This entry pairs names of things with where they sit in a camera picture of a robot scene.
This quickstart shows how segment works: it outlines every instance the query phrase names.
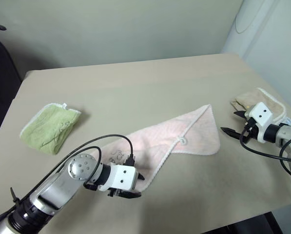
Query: white wall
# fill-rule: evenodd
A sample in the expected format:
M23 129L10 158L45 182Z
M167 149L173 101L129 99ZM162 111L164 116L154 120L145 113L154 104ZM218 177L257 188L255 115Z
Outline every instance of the white wall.
M242 0L0 0L27 70L219 53Z
M291 105L291 0L255 0L256 6L249 1L243 6L251 14L241 20L252 24L238 34L234 23L223 52L240 54Z

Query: pink towel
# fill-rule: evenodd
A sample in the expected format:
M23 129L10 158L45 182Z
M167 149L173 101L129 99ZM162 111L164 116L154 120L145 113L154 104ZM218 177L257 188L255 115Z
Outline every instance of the pink towel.
M144 191L171 153L212 155L220 147L211 105L131 133L135 167L145 177L137 191ZM130 154L126 140L116 140L102 148L102 162L123 164Z

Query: table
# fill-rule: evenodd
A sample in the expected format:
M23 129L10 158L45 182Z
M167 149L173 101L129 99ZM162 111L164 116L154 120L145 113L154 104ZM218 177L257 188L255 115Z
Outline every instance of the table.
M0 213L23 197L62 157L104 134L129 134L210 103L216 124L240 131L230 100L262 87L291 107L238 56L230 54L31 71L0 129ZM44 105L83 112L56 156L28 148L22 127ZM195 234L291 204L291 178L277 160L245 151L219 131L212 156L170 155L138 199L80 189L41 231L56 233ZM102 146L111 140L99 142ZM251 147L276 154L274 145Z

